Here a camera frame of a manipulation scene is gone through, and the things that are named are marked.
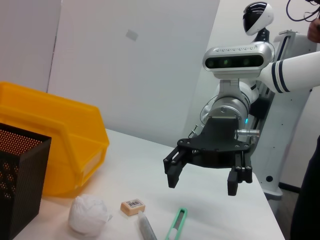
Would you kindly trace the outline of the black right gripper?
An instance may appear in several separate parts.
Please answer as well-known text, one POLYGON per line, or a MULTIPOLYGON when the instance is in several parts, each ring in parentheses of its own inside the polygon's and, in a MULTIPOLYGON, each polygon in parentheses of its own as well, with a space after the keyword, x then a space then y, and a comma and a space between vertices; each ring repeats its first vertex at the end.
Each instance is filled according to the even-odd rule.
POLYGON ((164 158, 164 173, 169 188, 175 188, 186 164, 203 168, 231 168, 227 178, 227 193, 235 196, 238 184, 253 182, 251 146, 236 139, 237 118, 210 118, 198 136, 184 138, 164 158))

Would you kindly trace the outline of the bystander hand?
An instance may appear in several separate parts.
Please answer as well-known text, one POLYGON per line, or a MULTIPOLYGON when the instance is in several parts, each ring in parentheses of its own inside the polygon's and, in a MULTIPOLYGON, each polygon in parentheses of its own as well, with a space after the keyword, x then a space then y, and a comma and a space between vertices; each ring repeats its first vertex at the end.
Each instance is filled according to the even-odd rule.
POLYGON ((320 43, 320 19, 316 18, 310 22, 307 32, 307 38, 314 43, 320 43))

